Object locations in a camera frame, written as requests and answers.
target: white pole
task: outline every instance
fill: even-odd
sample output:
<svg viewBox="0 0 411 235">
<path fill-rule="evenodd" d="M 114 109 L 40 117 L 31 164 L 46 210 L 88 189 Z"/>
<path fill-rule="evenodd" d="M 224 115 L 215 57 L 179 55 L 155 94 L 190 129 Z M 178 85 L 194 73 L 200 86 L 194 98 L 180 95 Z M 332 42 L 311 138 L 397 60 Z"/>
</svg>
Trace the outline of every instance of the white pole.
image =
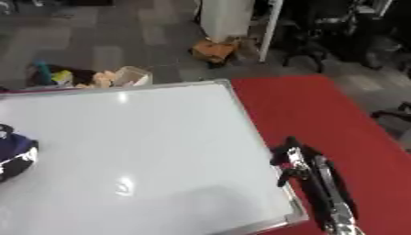
<svg viewBox="0 0 411 235">
<path fill-rule="evenodd" d="M 274 35 L 275 27 L 277 26 L 278 17 L 280 16 L 283 8 L 283 0 L 275 0 L 272 4 L 272 13 L 270 15 L 270 21 L 268 22 L 267 29 L 265 30 L 264 40 L 260 48 L 260 62 L 265 62 L 267 58 L 268 50 L 272 43 L 272 37 Z"/>
</svg>

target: clutter on floor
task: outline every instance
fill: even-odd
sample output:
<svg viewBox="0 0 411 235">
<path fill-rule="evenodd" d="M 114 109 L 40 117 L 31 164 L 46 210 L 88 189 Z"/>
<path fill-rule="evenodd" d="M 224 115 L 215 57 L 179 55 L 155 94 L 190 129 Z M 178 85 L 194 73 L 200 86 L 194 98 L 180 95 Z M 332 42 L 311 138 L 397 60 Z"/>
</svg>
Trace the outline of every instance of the clutter on floor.
<svg viewBox="0 0 411 235">
<path fill-rule="evenodd" d="M 152 73 L 133 66 L 116 72 L 80 70 L 45 62 L 28 67 L 27 84 L 30 89 L 109 88 L 152 84 Z"/>
<path fill-rule="evenodd" d="M 227 64 L 230 57 L 239 49 L 240 38 L 228 38 L 224 42 L 215 43 L 211 39 L 197 42 L 189 52 L 198 60 L 208 63 L 208 68 L 214 69 Z"/>
<path fill-rule="evenodd" d="M 39 143 L 0 124 L 0 182 L 18 176 L 36 160 Z"/>
</svg>

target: office chair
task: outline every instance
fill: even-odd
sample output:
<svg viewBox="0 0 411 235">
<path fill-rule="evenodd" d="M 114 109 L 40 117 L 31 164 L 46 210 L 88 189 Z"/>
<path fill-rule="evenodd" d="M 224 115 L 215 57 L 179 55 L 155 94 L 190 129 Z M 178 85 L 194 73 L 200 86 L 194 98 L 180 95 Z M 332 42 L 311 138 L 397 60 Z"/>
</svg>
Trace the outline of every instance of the office chair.
<svg viewBox="0 0 411 235">
<path fill-rule="evenodd" d="M 403 121 L 411 123 L 411 103 L 403 102 L 398 108 L 379 110 L 371 114 L 372 118 L 379 118 L 381 116 L 400 118 Z"/>
<path fill-rule="evenodd" d="M 288 30 L 289 47 L 283 66 L 288 66 L 295 56 L 308 56 L 317 65 L 317 72 L 324 71 L 323 60 L 328 51 L 319 41 L 325 34 L 350 33 L 354 29 L 355 9 L 359 0 L 308 0 L 285 1 L 285 17 L 294 22 Z"/>
<path fill-rule="evenodd" d="M 392 137 L 397 139 L 399 144 L 408 152 L 411 153 L 411 103 L 403 102 L 397 108 L 389 108 L 385 110 L 379 110 L 371 113 L 371 117 L 377 122 L 381 117 L 390 117 L 394 119 L 385 120 L 383 123 L 379 123 Z M 406 123 L 398 123 L 395 119 L 398 118 Z"/>
</svg>

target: desk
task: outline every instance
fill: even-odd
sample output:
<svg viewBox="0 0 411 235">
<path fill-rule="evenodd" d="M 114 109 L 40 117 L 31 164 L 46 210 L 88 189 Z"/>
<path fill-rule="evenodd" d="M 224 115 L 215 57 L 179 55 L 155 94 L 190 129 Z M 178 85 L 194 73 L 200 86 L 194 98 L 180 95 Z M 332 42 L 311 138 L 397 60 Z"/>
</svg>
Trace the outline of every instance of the desk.
<svg viewBox="0 0 411 235">
<path fill-rule="evenodd" d="M 238 79 L 233 87 L 269 146 L 294 135 L 324 152 L 345 177 L 366 234 L 409 234 L 411 158 L 320 75 Z M 294 190 L 309 205 L 293 184 Z M 313 220 L 264 235 L 319 235 Z"/>
</svg>

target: white cabinet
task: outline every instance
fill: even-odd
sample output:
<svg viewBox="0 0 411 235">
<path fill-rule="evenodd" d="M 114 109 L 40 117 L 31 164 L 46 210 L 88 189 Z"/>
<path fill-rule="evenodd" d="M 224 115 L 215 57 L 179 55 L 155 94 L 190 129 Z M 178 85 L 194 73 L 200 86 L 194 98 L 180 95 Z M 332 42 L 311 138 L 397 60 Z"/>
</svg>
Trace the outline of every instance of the white cabinet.
<svg viewBox="0 0 411 235">
<path fill-rule="evenodd" d="M 201 26 L 214 42 L 247 35 L 255 0 L 203 0 Z"/>
</svg>

